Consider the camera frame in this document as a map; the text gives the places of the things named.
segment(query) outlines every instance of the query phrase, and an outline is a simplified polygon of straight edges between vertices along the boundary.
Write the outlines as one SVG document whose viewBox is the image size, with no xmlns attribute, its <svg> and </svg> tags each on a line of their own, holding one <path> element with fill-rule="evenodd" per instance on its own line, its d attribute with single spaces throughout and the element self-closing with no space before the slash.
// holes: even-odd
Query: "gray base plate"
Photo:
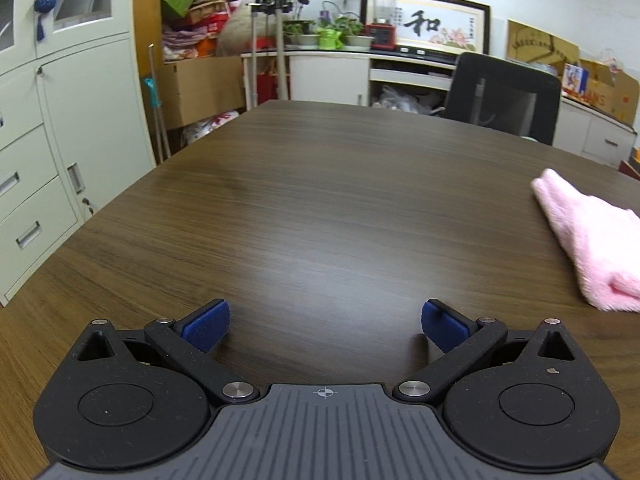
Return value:
<svg viewBox="0 0 640 480">
<path fill-rule="evenodd" d="M 274 384 L 227 406 L 181 455 L 145 470 L 91 473 L 54 464 L 41 480 L 611 480 L 600 464 L 556 475 L 504 471 L 458 446 L 427 406 L 378 384 Z"/>
</svg>

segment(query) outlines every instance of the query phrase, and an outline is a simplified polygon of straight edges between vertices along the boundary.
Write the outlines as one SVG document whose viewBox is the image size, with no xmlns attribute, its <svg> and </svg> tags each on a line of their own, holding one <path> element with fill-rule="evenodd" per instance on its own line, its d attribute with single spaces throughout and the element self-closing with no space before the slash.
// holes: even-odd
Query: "office chair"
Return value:
<svg viewBox="0 0 640 480">
<path fill-rule="evenodd" d="M 443 117 L 552 145 L 562 85 L 513 61 L 465 52 L 458 58 Z"/>
</svg>

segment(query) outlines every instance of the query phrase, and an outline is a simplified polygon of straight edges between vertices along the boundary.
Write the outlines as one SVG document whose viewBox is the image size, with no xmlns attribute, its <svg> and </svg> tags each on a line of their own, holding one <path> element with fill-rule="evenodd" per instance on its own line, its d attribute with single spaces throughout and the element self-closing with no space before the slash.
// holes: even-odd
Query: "brown table top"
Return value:
<svg viewBox="0 0 640 480">
<path fill-rule="evenodd" d="M 640 211 L 631 178 L 468 124 L 300 102 L 232 121 L 117 197 L 1 310 L 0 478 L 46 465 L 31 411 L 90 320 L 141 328 L 218 297 L 233 320 L 217 359 L 260 386 L 396 384 L 428 362 L 428 298 L 510 328 L 559 317 L 620 405 L 607 464 L 640 478 L 640 314 L 581 298 L 529 187 L 547 167 Z"/>
</svg>

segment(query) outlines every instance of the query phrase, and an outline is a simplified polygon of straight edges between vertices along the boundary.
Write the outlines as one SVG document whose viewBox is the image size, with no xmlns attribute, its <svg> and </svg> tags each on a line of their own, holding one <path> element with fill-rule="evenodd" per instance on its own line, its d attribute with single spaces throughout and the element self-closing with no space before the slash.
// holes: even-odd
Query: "blue hanging ornament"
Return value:
<svg viewBox="0 0 640 480">
<path fill-rule="evenodd" d="M 44 40 L 44 29 L 42 28 L 42 19 L 56 7 L 56 0 L 36 0 L 33 9 L 38 13 L 38 26 L 36 27 L 36 39 Z"/>
</svg>

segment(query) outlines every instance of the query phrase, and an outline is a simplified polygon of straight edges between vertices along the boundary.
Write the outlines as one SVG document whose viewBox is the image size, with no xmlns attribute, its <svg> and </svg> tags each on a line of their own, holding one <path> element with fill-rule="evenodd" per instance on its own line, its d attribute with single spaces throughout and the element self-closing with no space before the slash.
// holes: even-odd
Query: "folded fabric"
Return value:
<svg viewBox="0 0 640 480">
<path fill-rule="evenodd" d="M 640 312 L 640 218 L 583 195 L 554 170 L 543 171 L 531 187 L 574 261 L 587 301 L 601 310 Z"/>
</svg>

